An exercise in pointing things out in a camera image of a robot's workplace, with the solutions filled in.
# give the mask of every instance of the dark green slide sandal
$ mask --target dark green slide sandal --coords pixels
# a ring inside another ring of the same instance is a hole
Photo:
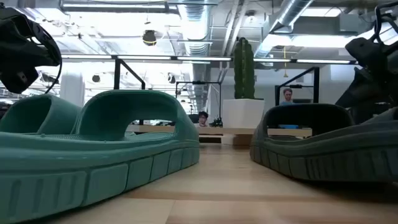
[[[14,103],[0,120],[0,132],[70,134],[81,108],[59,97],[43,94]]]
[[[268,136],[280,124],[309,126],[307,139]],[[353,125],[335,105],[285,105],[269,110],[254,133],[251,159],[289,177],[337,182],[398,180],[398,121]]]
[[[175,121],[175,132],[125,137],[136,119]],[[174,97],[100,93],[82,109],[76,134],[0,133],[0,223],[99,202],[198,161],[198,132]]]

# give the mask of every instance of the exposed pipe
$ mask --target exposed pipe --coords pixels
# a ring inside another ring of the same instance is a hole
[[[170,34],[169,34],[169,31],[167,31],[167,37],[169,38],[170,47],[171,47],[171,48],[172,48],[172,50],[173,50],[173,54],[174,54],[174,55],[177,55],[177,54],[176,54],[176,51],[175,51],[175,49],[174,49],[173,42],[172,42],[172,41],[171,41],[171,39],[170,39]]]
[[[242,21],[243,21],[243,18],[245,17],[246,9],[248,8],[249,2],[250,2],[250,0],[244,0],[244,2],[243,2],[242,8],[241,8],[241,14],[239,15],[238,21],[237,21],[235,29],[234,29],[234,33],[232,35],[231,42],[229,43],[228,51],[226,53],[227,56],[230,56],[232,53],[232,50],[234,49],[236,38],[239,33],[239,28],[242,25]]]
[[[223,42],[223,48],[221,49],[221,56],[224,56],[226,47],[228,45],[229,37],[231,35],[232,26],[234,26],[234,20],[236,16],[236,11],[238,10],[239,0],[235,0],[234,5],[231,10],[231,19],[229,20],[228,27],[226,28],[226,33]]]
[[[183,36],[187,40],[206,40],[210,27],[210,6],[203,5],[178,5],[183,21]],[[186,42],[185,50],[190,56],[206,56],[209,53],[209,45],[200,42]],[[210,78],[210,67],[204,64],[193,64],[192,81],[208,81]],[[198,110],[206,105],[207,96],[202,96],[202,87],[193,87]]]
[[[224,78],[225,78],[226,73],[228,72],[228,70],[229,70],[229,62],[226,63],[226,67],[225,67],[225,69],[223,70],[223,74],[222,74],[221,80],[220,80],[220,83],[221,83],[221,84],[223,83]]]
[[[228,27],[225,26],[210,26],[210,29],[227,29]],[[241,29],[262,29],[262,27],[241,27]]]
[[[312,2],[313,0],[284,0],[277,21],[283,26],[293,25]]]
[[[281,27],[292,26],[294,22],[301,16],[301,14],[311,5],[313,0],[284,0],[278,11],[278,16],[275,20],[270,21],[269,17],[266,19],[266,24],[263,28],[263,41],[254,53],[255,57],[266,57],[272,49],[272,46],[265,45],[265,40],[272,30],[280,29]]]
[[[217,81],[220,82],[221,74],[222,74],[223,71],[224,71],[223,62],[220,62],[220,67],[218,68],[218,70],[219,70],[220,72],[218,73]]]

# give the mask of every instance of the potted cactus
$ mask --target potted cactus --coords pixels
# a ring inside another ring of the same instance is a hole
[[[254,97],[253,51],[245,38],[239,39],[234,50],[234,72],[235,100],[223,101],[223,126],[256,128],[264,112],[264,100]]]
[[[254,60],[251,45],[241,38],[234,51],[235,99],[254,99]]]

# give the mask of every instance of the fluorescent light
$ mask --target fluorescent light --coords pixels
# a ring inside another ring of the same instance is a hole
[[[289,63],[291,59],[282,59],[282,58],[255,58],[255,62],[282,62],[282,63]]]
[[[109,2],[109,3],[116,3],[116,2],[159,2],[159,0],[145,0],[145,1],[135,1],[135,0],[91,0],[91,2]]]
[[[290,46],[292,45],[292,38],[287,35],[269,34],[262,41],[261,47],[263,51],[268,51],[270,48],[277,45]]]
[[[311,59],[298,59],[297,63],[336,63],[336,64],[348,64],[349,60],[311,60]]]
[[[232,60],[232,58],[230,58],[230,57],[177,57],[177,60],[229,62]]]
[[[342,35],[296,35],[291,42],[296,47],[328,47],[344,48],[348,42],[356,37]]]
[[[204,41],[204,40],[178,40],[177,43],[188,43],[188,44],[213,44],[213,41]]]
[[[341,10],[335,7],[309,7],[301,14],[301,16],[312,16],[312,17],[336,17],[339,16]]]
[[[393,36],[393,37],[391,37],[390,39],[384,41],[384,44],[386,44],[386,45],[391,45],[391,44],[397,42],[397,40],[398,40],[398,35]]]
[[[62,58],[112,59],[110,55],[62,55]]]
[[[201,62],[201,61],[183,61],[182,63],[200,63],[200,64],[210,64],[210,62]]]
[[[118,56],[119,59],[126,60],[170,60],[167,56]]]
[[[151,8],[151,9],[164,9],[163,5],[151,5],[147,3],[138,4],[64,4],[63,7],[95,7],[95,8]]]

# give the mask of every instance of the wooden desk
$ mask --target wooden desk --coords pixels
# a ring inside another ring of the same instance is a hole
[[[199,134],[235,134],[252,135],[254,128],[197,128]],[[151,125],[129,125],[126,131],[150,133],[150,132],[173,132],[171,126],[151,126]],[[269,135],[288,135],[296,137],[309,137],[312,135],[311,129],[268,129]]]
[[[200,161],[119,197],[37,224],[396,224],[398,187],[300,182],[204,144]]]

